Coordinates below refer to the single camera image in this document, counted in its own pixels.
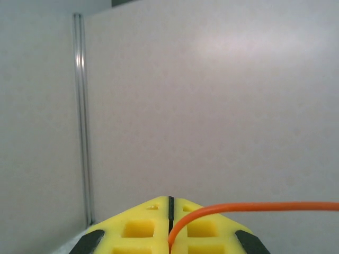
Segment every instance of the yellow plastic part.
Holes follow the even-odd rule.
[[[176,198],[174,205],[174,225],[183,216],[202,208],[183,198]],[[235,232],[245,226],[222,216],[207,215],[185,226],[175,239],[172,254],[246,254]]]
[[[201,208],[183,198],[174,201],[174,224]],[[169,254],[168,197],[158,197],[92,226],[104,230],[94,254]],[[197,219],[178,234],[172,254],[246,254],[235,232],[248,228],[220,214]]]

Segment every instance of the orange wire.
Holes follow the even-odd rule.
[[[282,202],[282,203],[234,203],[219,204],[195,210],[179,220],[168,235],[168,245],[172,245],[178,233],[191,221],[200,217],[225,212],[259,212],[259,211],[339,211],[336,202]]]

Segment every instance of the white wall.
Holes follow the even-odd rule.
[[[334,1],[142,0],[86,21],[96,215],[337,201]],[[334,213],[233,214],[271,253],[335,253]]]
[[[110,1],[0,1],[0,253],[48,253],[85,227],[72,12]]]

